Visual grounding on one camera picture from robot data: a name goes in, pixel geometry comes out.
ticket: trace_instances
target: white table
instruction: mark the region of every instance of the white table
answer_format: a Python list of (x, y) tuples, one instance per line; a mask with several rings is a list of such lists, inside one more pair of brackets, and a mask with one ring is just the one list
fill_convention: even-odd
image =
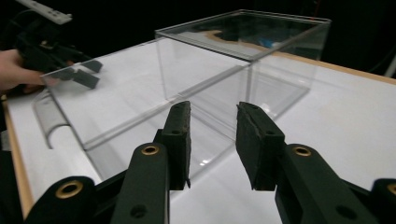
[[(275, 120), (286, 142), (316, 149), (341, 178), (365, 189), (377, 178), (395, 178), (395, 80), (318, 64), (322, 67), (311, 91)], [(64, 177), (86, 175), (101, 181), (77, 142), (47, 149), (33, 112), (34, 98), (31, 94), (7, 99), (25, 215), (51, 184)], [(71, 134), (64, 129), (56, 132)], [(171, 223), (279, 223), (274, 197), (273, 192), (250, 189), (237, 153), (230, 151), (197, 177), (191, 189), (172, 194)]]

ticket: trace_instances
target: transparent plastic container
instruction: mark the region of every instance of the transparent plastic container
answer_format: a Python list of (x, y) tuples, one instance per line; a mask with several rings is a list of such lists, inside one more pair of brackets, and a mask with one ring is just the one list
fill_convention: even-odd
[[(233, 32), (221, 36), (229, 24), (236, 40)], [(60, 143), (52, 136), (69, 127), (105, 180), (152, 142), (172, 105), (190, 101), (193, 184), (234, 150), (240, 101), (275, 118), (309, 91), (329, 24), (238, 10), (161, 29), (156, 41), (44, 75), (37, 119), (55, 149)]]
[(237, 10), (157, 30), (165, 96), (245, 67), (245, 99), (275, 118), (309, 91), (330, 23)]

